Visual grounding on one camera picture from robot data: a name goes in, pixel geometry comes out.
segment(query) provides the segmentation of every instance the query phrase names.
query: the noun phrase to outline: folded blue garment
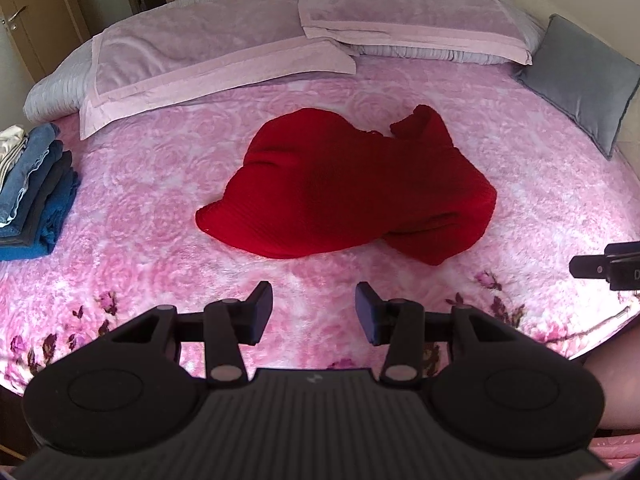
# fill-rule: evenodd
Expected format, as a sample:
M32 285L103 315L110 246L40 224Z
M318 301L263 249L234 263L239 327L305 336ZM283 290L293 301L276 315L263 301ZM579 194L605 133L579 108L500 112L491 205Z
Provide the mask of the folded blue garment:
M0 191L0 223L6 223L14 213L16 203L25 193L25 183L28 182L31 171L40 167L44 160L43 155L59 133L60 129L51 123L37 126L30 131L27 147L7 175Z
M66 216L76 199L79 184L78 174L73 169L67 171L47 198L33 245L30 247L2 246L0 261L30 260L51 254Z
M54 140L49 145L49 153L45 156L44 160L40 167L31 173L29 177L29 188L26 193L20 200L20 205L18 206L18 211L16 213L15 218L12 222L5 226L0 227L0 238L6 238L7 236L15 236L19 235L24 226L24 222L27 219L27 214L29 213L29 209L31 205L33 205L33 201L35 200L44 179L49 174L51 167L60 160L62 156L62 141Z

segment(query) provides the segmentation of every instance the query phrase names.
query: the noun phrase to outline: gray cushion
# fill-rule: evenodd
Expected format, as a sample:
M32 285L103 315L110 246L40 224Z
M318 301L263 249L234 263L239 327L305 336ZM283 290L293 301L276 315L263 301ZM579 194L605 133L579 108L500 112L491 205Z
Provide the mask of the gray cushion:
M533 65L514 78L564 112L611 158L640 66L554 14Z

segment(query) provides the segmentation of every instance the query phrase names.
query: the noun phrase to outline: pink floral blanket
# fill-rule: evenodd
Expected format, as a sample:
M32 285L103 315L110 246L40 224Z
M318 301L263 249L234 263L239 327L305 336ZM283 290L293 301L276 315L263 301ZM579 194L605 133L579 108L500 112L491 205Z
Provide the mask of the pink floral blanket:
M638 295L574 280L574 254L640 237L640 185L619 154L607 162L569 119L510 79L512 67L361 57L358 74L290 76L154 110L78 140L60 121L82 177L51 256L0 263L0 378L22 392L33 374L126 320L170 303L180 312L274 288L255 367L373 367L353 307L356 283L446 312L469 303L575 356L640 311ZM243 253L199 231L194 213L217 199L258 128L301 107L341 113L388 133L417 104L443 116L462 153L498 191L486 235L429 267L382 242L299 260ZM203 373L202 347L182 364ZM445 362L426 346L425 372Z

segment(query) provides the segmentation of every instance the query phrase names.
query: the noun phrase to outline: pink pillow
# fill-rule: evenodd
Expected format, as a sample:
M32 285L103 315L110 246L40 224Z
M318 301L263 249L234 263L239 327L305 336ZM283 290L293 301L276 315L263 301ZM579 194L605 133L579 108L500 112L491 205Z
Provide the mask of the pink pillow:
M357 45L444 48L531 64L498 0L299 0L308 38Z
M94 38L80 137L146 110L316 71L355 74L355 63L333 40L306 38L298 0L160 7Z

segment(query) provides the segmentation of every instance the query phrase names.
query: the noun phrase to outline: red garment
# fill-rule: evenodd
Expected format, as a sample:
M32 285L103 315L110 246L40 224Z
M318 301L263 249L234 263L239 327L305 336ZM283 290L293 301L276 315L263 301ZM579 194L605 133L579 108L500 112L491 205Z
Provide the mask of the red garment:
M256 134L224 196L198 227L268 258L338 251L382 237L430 265L484 234L496 192L453 146L440 115L420 105L393 137L305 108Z

